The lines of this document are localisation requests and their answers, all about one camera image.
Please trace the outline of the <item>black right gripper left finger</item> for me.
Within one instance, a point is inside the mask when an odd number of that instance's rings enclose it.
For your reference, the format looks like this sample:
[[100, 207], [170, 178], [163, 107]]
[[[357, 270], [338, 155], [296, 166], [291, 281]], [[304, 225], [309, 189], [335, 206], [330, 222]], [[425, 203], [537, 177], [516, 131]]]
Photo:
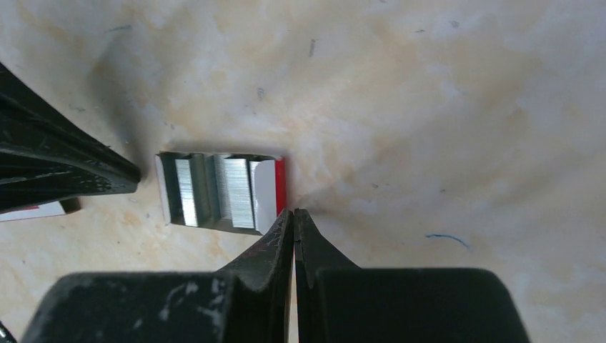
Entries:
[[24, 342], [286, 342], [293, 213], [215, 272], [89, 272], [45, 294]]

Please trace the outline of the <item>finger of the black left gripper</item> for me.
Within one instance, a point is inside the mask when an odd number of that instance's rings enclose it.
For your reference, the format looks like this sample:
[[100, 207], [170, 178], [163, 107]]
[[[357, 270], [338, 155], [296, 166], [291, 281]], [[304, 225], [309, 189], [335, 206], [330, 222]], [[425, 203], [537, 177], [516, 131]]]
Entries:
[[1, 67], [1, 211], [130, 194], [140, 169], [72, 124]]

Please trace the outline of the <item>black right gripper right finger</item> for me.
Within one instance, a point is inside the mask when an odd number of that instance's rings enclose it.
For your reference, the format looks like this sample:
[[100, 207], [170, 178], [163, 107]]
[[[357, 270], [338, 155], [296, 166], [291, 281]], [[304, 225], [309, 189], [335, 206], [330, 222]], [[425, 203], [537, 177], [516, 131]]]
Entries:
[[528, 342], [512, 297], [476, 268], [364, 269], [294, 212], [301, 342]]

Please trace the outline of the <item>silver staple strip box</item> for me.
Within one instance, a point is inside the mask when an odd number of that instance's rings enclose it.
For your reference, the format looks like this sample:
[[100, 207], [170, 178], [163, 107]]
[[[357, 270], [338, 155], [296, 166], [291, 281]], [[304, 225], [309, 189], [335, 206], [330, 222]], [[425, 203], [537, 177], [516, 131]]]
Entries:
[[283, 156], [162, 151], [155, 164], [167, 224], [264, 235], [287, 207]]

